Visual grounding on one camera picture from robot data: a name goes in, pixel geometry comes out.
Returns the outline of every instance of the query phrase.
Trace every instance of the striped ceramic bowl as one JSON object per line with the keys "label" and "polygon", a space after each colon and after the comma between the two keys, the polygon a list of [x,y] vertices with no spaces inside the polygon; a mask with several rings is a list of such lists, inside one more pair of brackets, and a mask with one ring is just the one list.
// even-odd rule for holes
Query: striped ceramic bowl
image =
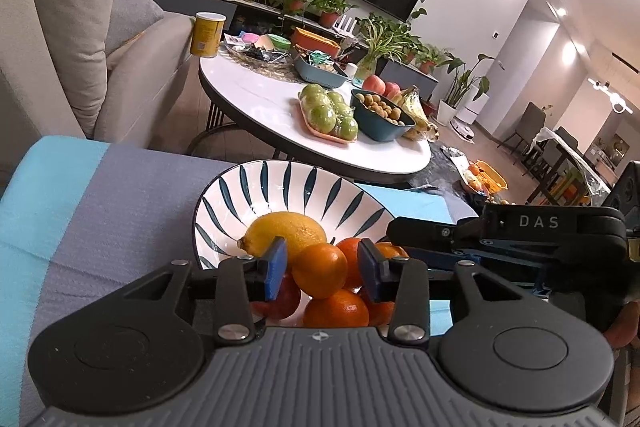
{"label": "striped ceramic bowl", "polygon": [[326,237],[379,241],[393,216],[364,190],[336,174],[301,163],[265,160],[235,166],[213,179],[193,219],[193,242],[203,268],[242,253],[236,242],[254,220],[270,212],[315,219]]}

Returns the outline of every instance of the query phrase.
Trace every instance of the sofa armrest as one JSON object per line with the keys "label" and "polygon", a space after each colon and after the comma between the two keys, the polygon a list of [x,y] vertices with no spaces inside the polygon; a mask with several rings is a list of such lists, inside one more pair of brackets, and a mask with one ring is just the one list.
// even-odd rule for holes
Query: sofa armrest
{"label": "sofa armrest", "polygon": [[53,67],[33,0],[1,0],[0,185],[42,136],[84,137]]}
{"label": "sofa armrest", "polygon": [[148,145],[184,87],[186,75],[177,73],[186,70],[192,29],[191,18],[166,12],[133,43],[111,72],[94,139]]}

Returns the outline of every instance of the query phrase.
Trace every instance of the lemon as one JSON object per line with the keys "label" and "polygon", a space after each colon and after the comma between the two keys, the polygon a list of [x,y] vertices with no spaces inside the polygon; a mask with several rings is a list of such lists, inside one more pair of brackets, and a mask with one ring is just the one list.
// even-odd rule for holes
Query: lemon
{"label": "lemon", "polygon": [[306,247],[326,243],[322,227],[308,216],[296,212],[272,212],[258,217],[238,240],[238,248],[261,257],[276,237],[287,240],[289,265]]}

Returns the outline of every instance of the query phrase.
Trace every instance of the yellow canister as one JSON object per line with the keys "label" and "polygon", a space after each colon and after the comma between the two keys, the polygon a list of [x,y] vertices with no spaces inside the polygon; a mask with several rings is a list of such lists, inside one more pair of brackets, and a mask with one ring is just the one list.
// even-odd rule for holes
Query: yellow canister
{"label": "yellow canister", "polygon": [[220,13],[198,12],[191,39],[191,54],[198,57],[215,57],[220,47],[222,29],[226,17]]}

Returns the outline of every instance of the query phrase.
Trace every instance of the blue blanket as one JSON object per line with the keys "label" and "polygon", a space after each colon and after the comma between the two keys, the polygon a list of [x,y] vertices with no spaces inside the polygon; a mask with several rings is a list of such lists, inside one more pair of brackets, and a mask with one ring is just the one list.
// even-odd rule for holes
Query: blue blanket
{"label": "blue blanket", "polygon": [[[25,358],[46,326],[176,257],[193,255],[191,219],[224,162],[46,137],[0,200],[0,425],[24,425],[42,403]],[[452,223],[440,196],[364,187],[396,216]],[[433,303],[432,333],[450,325]]]}

